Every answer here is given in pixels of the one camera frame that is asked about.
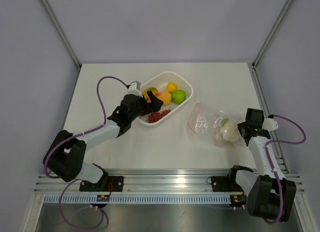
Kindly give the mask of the fake orange fruit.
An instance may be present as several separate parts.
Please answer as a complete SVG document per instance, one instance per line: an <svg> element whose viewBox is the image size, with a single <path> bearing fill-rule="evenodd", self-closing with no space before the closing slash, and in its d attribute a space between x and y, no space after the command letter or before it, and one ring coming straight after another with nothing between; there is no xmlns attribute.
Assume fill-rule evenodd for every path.
<svg viewBox="0 0 320 232"><path fill-rule="evenodd" d="M164 106L167 106L171 103L172 98L171 94L167 91L160 92L156 95L156 98L161 100L164 104Z"/></svg>

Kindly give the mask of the fake red grapes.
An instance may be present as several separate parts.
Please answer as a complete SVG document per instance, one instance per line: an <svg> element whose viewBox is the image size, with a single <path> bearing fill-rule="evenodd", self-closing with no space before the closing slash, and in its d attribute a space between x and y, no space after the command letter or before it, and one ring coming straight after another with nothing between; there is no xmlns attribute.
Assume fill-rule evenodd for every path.
<svg viewBox="0 0 320 232"><path fill-rule="evenodd" d="M162 119L164 116L168 115L171 112L170 109L164 110L162 112L152 112L148 117L148 123L155 123Z"/></svg>

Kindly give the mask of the white perforated plastic basket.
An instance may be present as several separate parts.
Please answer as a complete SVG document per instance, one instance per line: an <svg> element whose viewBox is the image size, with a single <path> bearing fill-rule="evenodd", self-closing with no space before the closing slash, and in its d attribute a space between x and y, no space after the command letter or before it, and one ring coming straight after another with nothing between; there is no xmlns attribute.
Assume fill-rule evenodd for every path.
<svg viewBox="0 0 320 232"><path fill-rule="evenodd" d="M168 119L177 112L193 96L193 87L184 78L172 71L165 71L143 84L140 88L146 101L149 103L150 97L147 92L163 102L158 112L139 116L138 121L148 127L154 127Z"/></svg>

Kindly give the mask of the fake yellow pear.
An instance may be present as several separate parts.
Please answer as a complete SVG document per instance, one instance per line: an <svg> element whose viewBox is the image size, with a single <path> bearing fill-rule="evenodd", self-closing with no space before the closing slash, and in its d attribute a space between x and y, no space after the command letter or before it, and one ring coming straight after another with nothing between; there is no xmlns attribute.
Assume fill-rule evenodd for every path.
<svg viewBox="0 0 320 232"><path fill-rule="evenodd" d="M167 87L165 89L166 92L173 94L176 90L178 89L177 85L174 84L173 82L169 82L167 84Z"/></svg>

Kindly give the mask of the fake green apple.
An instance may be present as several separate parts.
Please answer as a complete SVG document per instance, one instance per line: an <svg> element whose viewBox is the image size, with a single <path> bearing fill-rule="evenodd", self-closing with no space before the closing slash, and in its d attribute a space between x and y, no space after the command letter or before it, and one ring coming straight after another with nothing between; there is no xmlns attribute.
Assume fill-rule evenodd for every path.
<svg viewBox="0 0 320 232"><path fill-rule="evenodd" d="M171 98L172 102L174 102L175 104L182 104L185 100L186 100L186 92L183 90L175 90L172 93L172 98Z"/></svg>

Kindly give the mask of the clear zip top bag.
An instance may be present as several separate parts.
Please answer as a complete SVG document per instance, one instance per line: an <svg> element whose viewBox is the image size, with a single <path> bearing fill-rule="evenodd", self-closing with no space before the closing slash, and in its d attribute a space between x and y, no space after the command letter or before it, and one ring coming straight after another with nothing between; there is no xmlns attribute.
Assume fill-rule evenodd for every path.
<svg viewBox="0 0 320 232"><path fill-rule="evenodd" d="M240 133L238 141L232 145L223 140L220 123L225 118L233 119L239 124L245 120L245 115L219 110L197 101L188 118L187 125L194 134L201 135L206 140L211 140L217 147L243 146L245 143Z"/></svg>

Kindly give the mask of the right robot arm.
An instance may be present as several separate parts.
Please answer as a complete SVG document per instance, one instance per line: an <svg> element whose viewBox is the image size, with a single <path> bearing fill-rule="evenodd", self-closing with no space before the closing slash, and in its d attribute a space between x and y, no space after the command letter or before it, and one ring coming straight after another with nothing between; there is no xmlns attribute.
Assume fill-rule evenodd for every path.
<svg viewBox="0 0 320 232"><path fill-rule="evenodd" d="M296 184L288 180L279 168L267 129L263 128L264 112L247 109L245 121L237 128L252 153L257 177L253 172L239 170L227 177L227 185L232 190L243 189L247 195L247 209L250 216L264 219L268 224L287 222L290 218Z"/></svg>

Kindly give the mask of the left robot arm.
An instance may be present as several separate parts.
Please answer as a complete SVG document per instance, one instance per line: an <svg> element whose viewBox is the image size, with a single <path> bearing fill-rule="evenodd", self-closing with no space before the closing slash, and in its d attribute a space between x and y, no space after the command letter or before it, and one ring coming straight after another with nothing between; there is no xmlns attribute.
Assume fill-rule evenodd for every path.
<svg viewBox="0 0 320 232"><path fill-rule="evenodd" d="M46 175L52 179L61 178L65 182L87 181L95 190L103 191L108 186L108 173L96 164L84 162L85 153L102 142L123 135L137 117L158 112L163 101L151 91L147 94L150 102L143 96L125 95L112 115L94 129L77 135L67 130L58 132L43 159Z"/></svg>

